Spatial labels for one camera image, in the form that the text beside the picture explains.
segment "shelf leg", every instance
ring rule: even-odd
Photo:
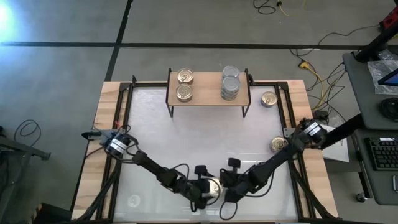
[[[169,111],[170,117],[172,118],[173,117],[173,113],[174,113],[174,106],[172,106],[171,109],[170,109],[170,106],[167,105],[167,109]]]
[[[244,118],[246,117],[246,115],[247,115],[247,113],[248,113],[249,107],[250,107],[250,105],[248,105],[248,106],[246,107],[246,110],[245,110],[245,109],[244,109],[244,106],[242,106],[242,115],[243,115]]]

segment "floor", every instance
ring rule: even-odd
[[[313,75],[297,67],[300,60],[289,47],[314,46],[330,32],[376,25],[395,6],[392,0],[306,0],[304,5],[284,0],[287,17],[279,9],[258,14],[250,0],[135,0],[123,24],[128,2],[0,0],[0,123],[12,136],[23,120],[36,120],[42,137],[35,146],[52,153],[47,162],[32,159],[10,220],[29,217],[40,202],[70,209],[87,145],[80,134],[91,128],[104,80],[126,81],[132,75],[165,80],[169,67],[217,71],[235,65],[248,68],[257,80],[303,79],[310,86]],[[343,53],[378,33],[372,27],[349,37],[331,35],[322,42],[323,50],[305,59],[326,78]],[[263,44],[264,49],[145,48],[137,43]],[[348,77],[340,84],[346,88],[331,105],[348,119],[359,110]],[[319,92],[318,86],[309,94]],[[336,166],[328,164],[328,170]],[[330,181],[342,218],[397,220],[396,207],[353,200],[361,191],[356,174],[330,172]]]

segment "black cable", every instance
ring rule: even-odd
[[[189,202],[190,207],[191,207],[191,212],[197,212],[197,208],[194,206],[194,204],[192,202]]]
[[[349,32],[348,34],[340,34],[340,33],[337,33],[337,32],[331,32],[331,33],[327,34],[326,36],[322,37],[322,39],[319,40],[319,42],[318,42],[317,45],[318,45],[318,46],[321,45],[322,41],[325,40],[325,38],[327,38],[327,37],[330,36],[330,35],[340,35],[340,36],[343,36],[343,37],[348,37],[349,35],[353,34],[353,33],[356,32],[356,31],[359,31],[359,30],[362,30],[362,29],[368,29],[368,28],[376,27],[376,26],[378,26],[378,25],[379,25],[379,24],[373,25],[373,26],[360,27],[360,28],[357,28],[357,29],[355,29],[355,30],[352,30],[352,31]],[[309,50],[308,52],[306,52],[306,53],[304,53],[304,54],[299,54],[298,51],[297,51],[296,54],[294,54],[292,51],[290,51],[290,53],[291,53],[292,55],[294,55],[294,56],[296,56],[296,57],[302,59],[301,57],[310,54],[310,53],[313,52],[314,50],[315,50],[315,49],[311,49],[311,50]]]
[[[308,95],[308,97],[313,97],[313,98],[316,98],[316,99],[320,100],[320,98],[319,98],[319,97],[316,97],[316,96]],[[334,111],[336,111],[336,113],[344,120],[344,122],[347,121],[347,120],[345,120],[345,118],[344,118],[334,107],[332,107],[332,105],[330,105],[329,103],[327,103],[327,105],[330,106],[331,109],[333,109]]]
[[[345,86],[339,86],[339,85],[337,85],[337,83],[341,80],[341,78],[343,78],[343,76],[346,74],[346,72],[343,72],[338,78],[336,78],[335,79],[335,81],[333,81],[333,83],[335,83],[335,84],[332,84],[332,83],[330,83],[329,82],[329,78],[327,79],[327,82],[328,82],[328,84],[331,86],[330,87],[330,89],[328,90],[328,96],[327,96],[327,98],[326,98],[326,100],[323,100],[323,103],[321,103],[320,105],[319,105],[319,107],[318,107],[318,109],[317,110],[322,110],[322,109],[324,109],[324,108],[326,108],[328,105],[329,105],[329,102],[337,95],[337,94],[339,94],[341,91],[343,91],[344,89],[345,89]],[[333,89],[334,88],[340,88],[332,97],[330,96],[330,94],[331,94],[331,92],[333,91]]]
[[[253,0],[253,7],[257,9],[258,13],[260,13],[262,15],[271,15],[276,12],[276,8],[274,8],[272,6],[266,6],[266,4],[269,2],[269,0],[266,0],[260,6],[256,6],[256,1],[257,0]],[[271,10],[269,12],[262,12],[261,9],[264,9],[264,8],[271,9]]]
[[[238,203],[235,203],[235,212],[233,213],[233,215],[231,216],[231,217],[229,217],[229,218],[224,218],[222,215],[221,215],[221,211],[223,210],[223,207],[224,207],[224,205],[225,205],[225,201],[221,204],[221,207],[220,207],[220,211],[219,211],[219,216],[220,216],[220,219],[222,219],[222,220],[224,220],[224,221],[228,221],[228,220],[231,220],[235,215],[236,215],[236,212],[238,211]]]
[[[213,182],[217,185],[217,187],[218,187],[218,191],[217,191],[218,195],[217,195],[216,200],[214,200],[214,201],[211,202],[211,203],[206,204],[206,206],[213,205],[213,204],[216,203],[216,202],[218,201],[218,199],[220,198],[221,186],[217,183],[217,181],[213,180],[212,178],[202,177],[202,179],[211,180],[211,181],[213,181]]]
[[[170,170],[176,170],[176,168],[180,167],[180,166],[186,166],[187,167],[187,176],[185,177],[187,180],[189,178],[189,165],[186,163],[181,163],[173,168],[171,168]]]
[[[132,147],[135,146],[135,145],[136,145],[136,144],[133,144],[133,145],[131,145],[131,146],[129,146],[129,147],[126,148],[126,153],[129,154],[130,156],[135,156],[134,153],[129,152],[129,149],[132,148]]]
[[[340,72],[342,72],[343,70],[345,70],[345,68],[338,70],[337,72],[335,72],[337,70],[338,67],[340,67],[340,65],[342,65],[343,63],[340,63],[335,69],[333,69],[333,71],[328,75],[328,78],[334,77],[335,75],[339,74]],[[324,80],[319,80],[318,78],[315,80],[315,83],[310,87],[307,88],[306,91],[312,91],[317,85],[321,84],[324,81],[327,81],[327,79]]]
[[[33,129],[33,131],[31,131],[31,132],[29,132],[29,133],[26,133],[26,134],[22,133],[22,132],[24,131],[24,129],[25,129],[26,127],[28,127],[29,125],[31,125],[31,124],[35,124],[35,128]],[[37,141],[40,139],[40,137],[42,137],[42,129],[40,128],[40,125],[37,124],[37,122],[36,122],[35,120],[33,120],[33,119],[27,119],[27,120],[23,121],[23,122],[18,126],[18,128],[15,130],[15,132],[14,132],[14,141],[16,141],[16,142],[18,142],[18,140],[17,140],[17,133],[18,133],[18,130],[19,130],[19,135],[20,135],[21,137],[30,136],[30,135],[32,135],[33,133],[35,133],[36,130],[39,130],[39,136],[38,136],[37,139],[30,145],[30,147],[34,146],[34,145],[37,143]]]
[[[91,156],[92,154],[98,152],[98,151],[101,150],[101,149],[102,149],[102,146],[99,147],[99,148],[97,148],[97,149],[95,149],[94,151],[90,152],[89,154],[86,155],[85,159],[87,159],[87,157]]]

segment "gold can lid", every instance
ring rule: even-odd
[[[285,138],[276,137],[272,140],[271,146],[274,152],[279,152],[287,146],[287,141]]]
[[[275,93],[267,91],[262,95],[261,100],[267,105],[274,105],[278,98],[276,97]]]
[[[189,68],[181,68],[177,72],[177,79],[181,83],[187,83],[193,80],[193,71]]]
[[[176,90],[177,98],[180,100],[187,100],[192,97],[192,88],[190,85],[181,84]]]

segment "silver can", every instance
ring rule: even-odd
[[[226,77],[221,84],[221,97],[224,100],[234,100],[241,87],[241,81],[236,77]]]
[[[192,87],[187,84],[181,84],[177,87],[176,91],[177,99],[183,103],[189,102],[192,99]]]
[[[236,68],[235,66],[228,65],[228,66],[225,66],[225,68],[223,69],[222,79],[224,79],[225,77],[230,77],[230,76],[239,78],[240,73],[241,72],[239,71],[238,68]]]
[[[285,138],[276,137],[272,140],[270,149],[271,152],[277,153],[283,150],[286,146],[287,146],[287,141]]]
[[[270,108],[274,106],[278,101],[278,97],[276,97],[275,93],[271,91],[265,92],[260,99],[260,102],[263,106]]]
[[[193,83],[193,71],[189,68],[181,68],[177,72],[178,82],[181,84],[192,84]]]

